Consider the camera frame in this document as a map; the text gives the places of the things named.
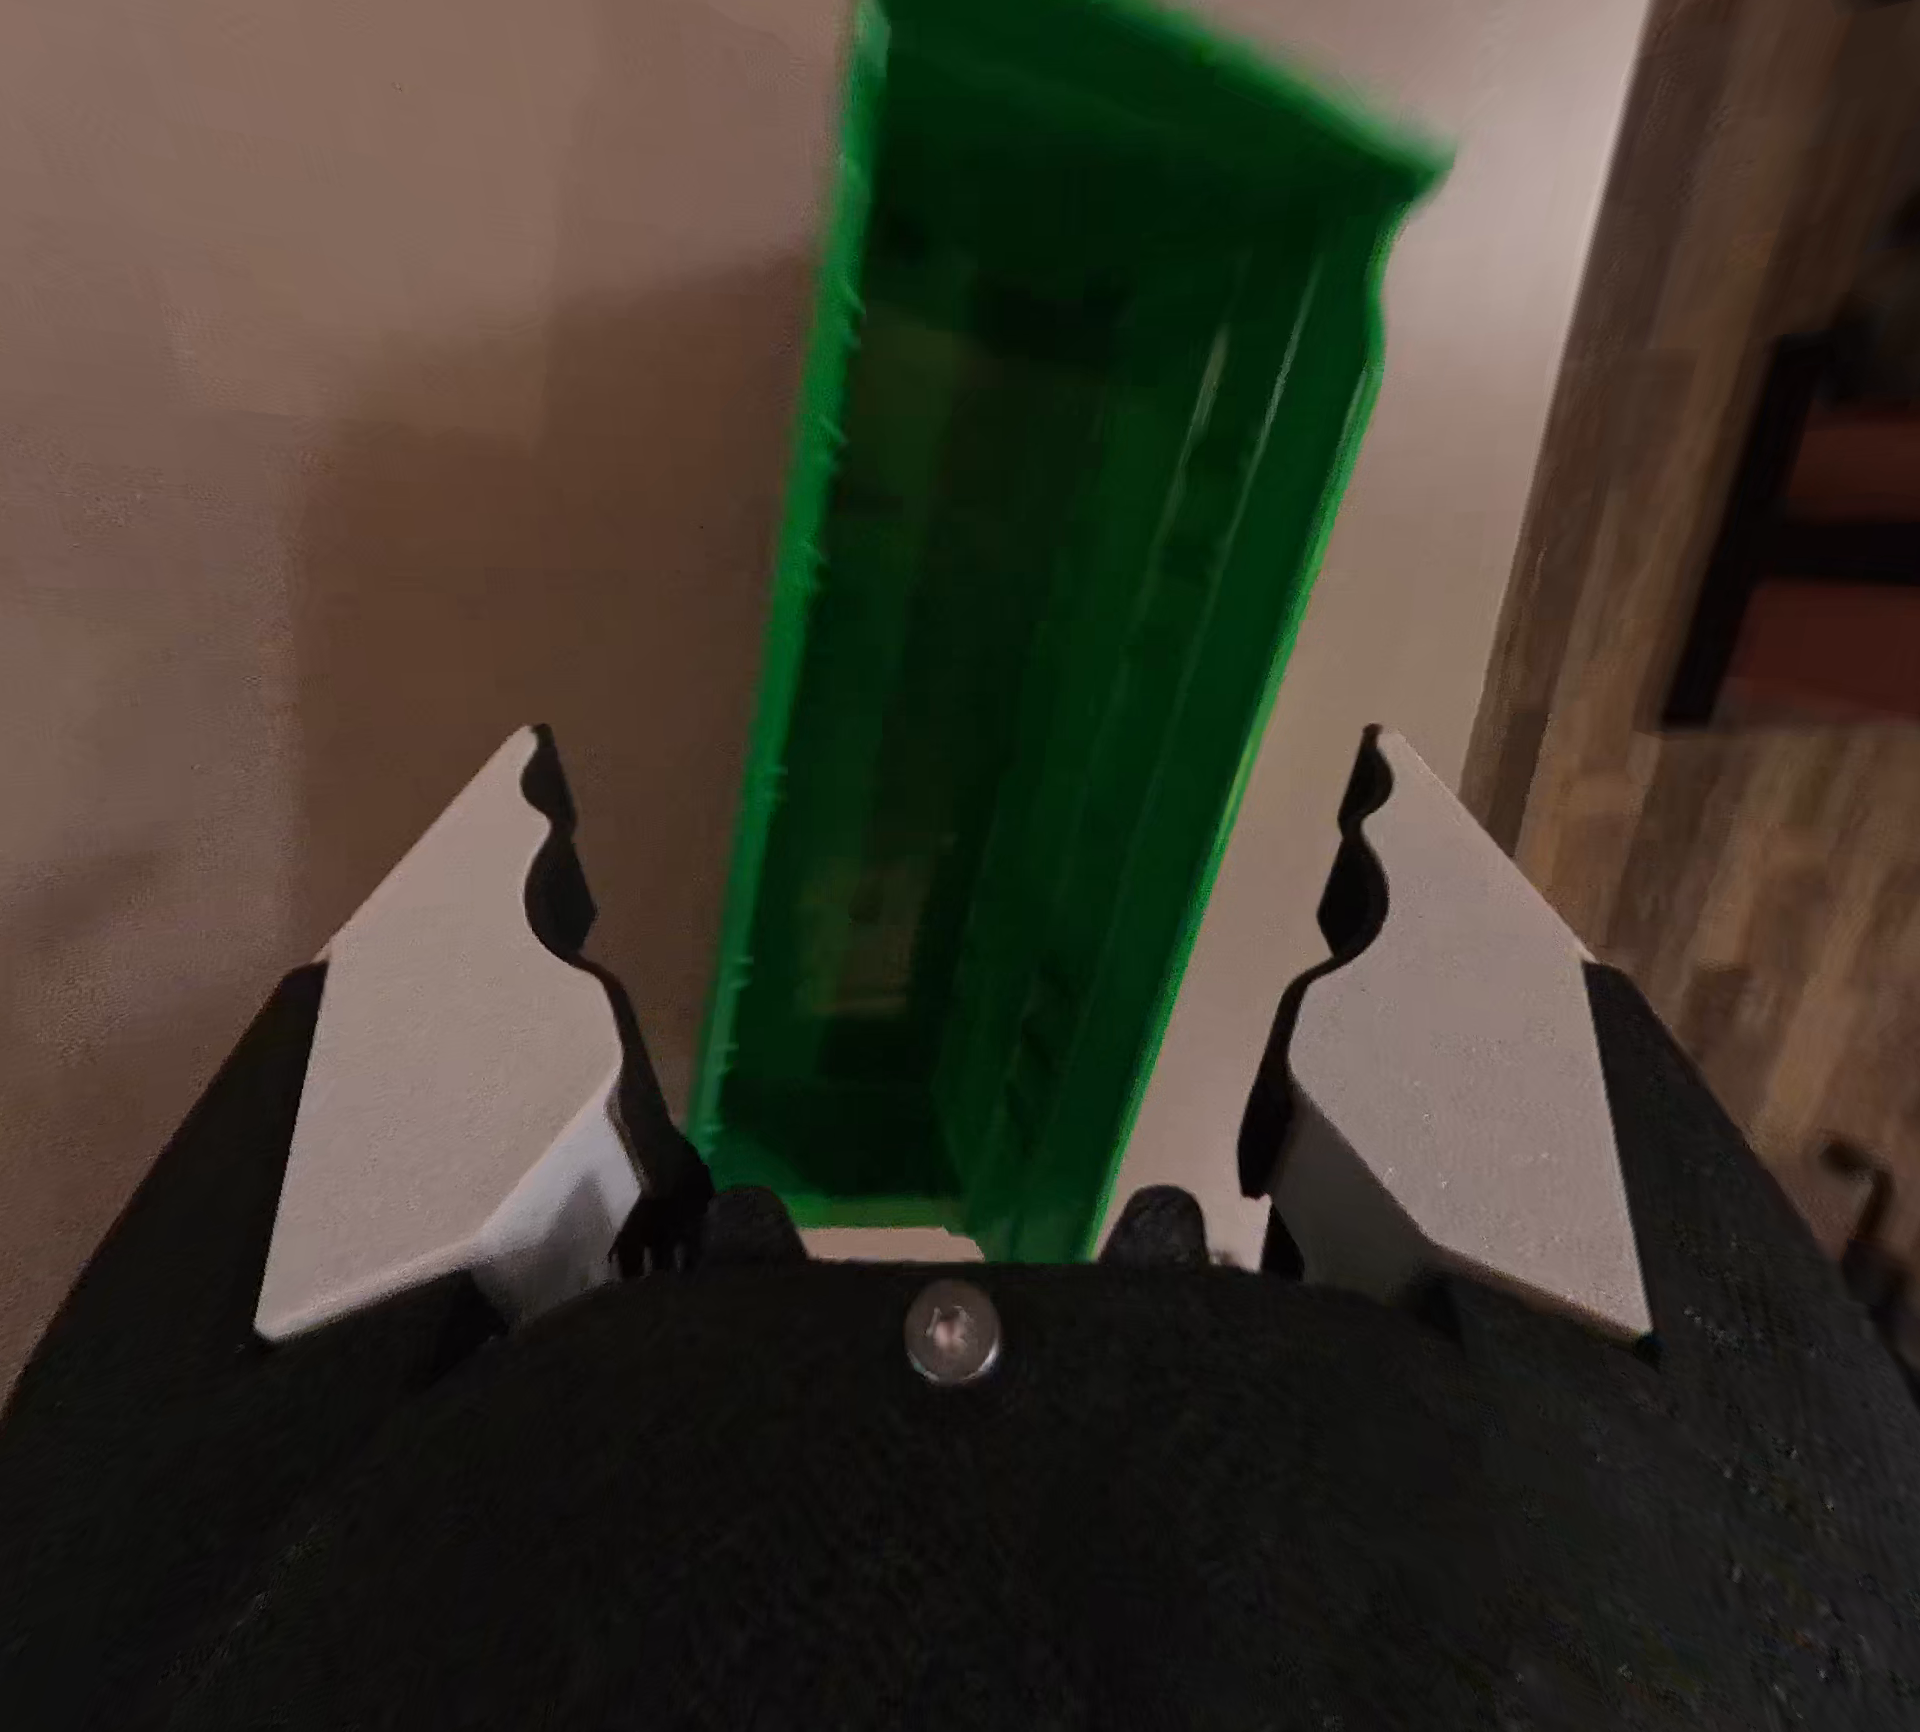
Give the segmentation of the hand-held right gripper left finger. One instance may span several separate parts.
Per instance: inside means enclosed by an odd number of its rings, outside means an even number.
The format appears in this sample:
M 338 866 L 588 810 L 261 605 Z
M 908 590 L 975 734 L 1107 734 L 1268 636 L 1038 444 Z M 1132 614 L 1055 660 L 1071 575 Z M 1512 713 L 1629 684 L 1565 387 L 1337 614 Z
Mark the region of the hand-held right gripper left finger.
M 693 1264 L 715 1172 L 588 963 L 577 830 L 560 744 L 524 722 L 329 931 L 254 1337 L 431 1281 L 524 1328 Z

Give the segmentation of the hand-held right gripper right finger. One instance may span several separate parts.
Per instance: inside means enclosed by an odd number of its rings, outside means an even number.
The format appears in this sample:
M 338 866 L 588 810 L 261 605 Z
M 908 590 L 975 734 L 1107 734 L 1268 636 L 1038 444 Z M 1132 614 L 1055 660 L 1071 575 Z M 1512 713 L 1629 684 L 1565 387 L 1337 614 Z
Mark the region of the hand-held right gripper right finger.
M 1379 1303 L 1472 1279 L 1652 1337 L 1599 951 L 1403 734 L 1363 734 L 1333 819 L 1327 963 L 1283 986 L 1235 1135 L 1257 1270 Z

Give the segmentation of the dark furniture frame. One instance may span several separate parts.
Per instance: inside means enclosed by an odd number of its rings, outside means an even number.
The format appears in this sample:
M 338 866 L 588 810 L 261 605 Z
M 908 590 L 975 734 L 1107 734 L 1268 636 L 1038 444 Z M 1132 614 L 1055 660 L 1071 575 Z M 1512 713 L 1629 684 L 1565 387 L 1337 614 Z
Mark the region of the dark furniture frame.
M 1920 405 L 1886 309 L 1778 341 L 1659 715 L 1920 722 Z

